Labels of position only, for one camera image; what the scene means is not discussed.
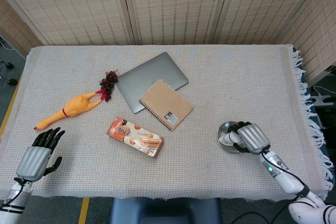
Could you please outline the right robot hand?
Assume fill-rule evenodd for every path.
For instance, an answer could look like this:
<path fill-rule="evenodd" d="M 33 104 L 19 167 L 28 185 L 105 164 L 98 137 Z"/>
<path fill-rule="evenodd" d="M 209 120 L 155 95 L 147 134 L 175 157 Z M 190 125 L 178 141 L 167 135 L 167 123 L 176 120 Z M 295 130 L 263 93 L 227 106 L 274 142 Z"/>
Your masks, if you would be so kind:
<path fill-rule="evenodd" d="M 241 153 L 261 154 L 270 148 L 270 140 L 255 123 L 237 122 L 227 130 L 228 140 Z"/>

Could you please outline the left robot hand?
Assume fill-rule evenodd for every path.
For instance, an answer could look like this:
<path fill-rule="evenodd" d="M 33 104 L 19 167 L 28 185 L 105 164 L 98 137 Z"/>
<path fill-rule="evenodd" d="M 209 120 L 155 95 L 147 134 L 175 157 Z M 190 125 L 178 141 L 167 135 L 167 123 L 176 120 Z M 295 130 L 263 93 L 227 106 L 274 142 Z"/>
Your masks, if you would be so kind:
<path fill-rule="evenodd" d="M 16 170 L 15 180 L 24 185 L 27 182 L 37 182 L 43 176 L 55 172 L 62 162 L 62 157 L 57 157 L 50 167 L 48 163 L 64 133 L 60 127 L 40 133 L 24 153 Z"/>

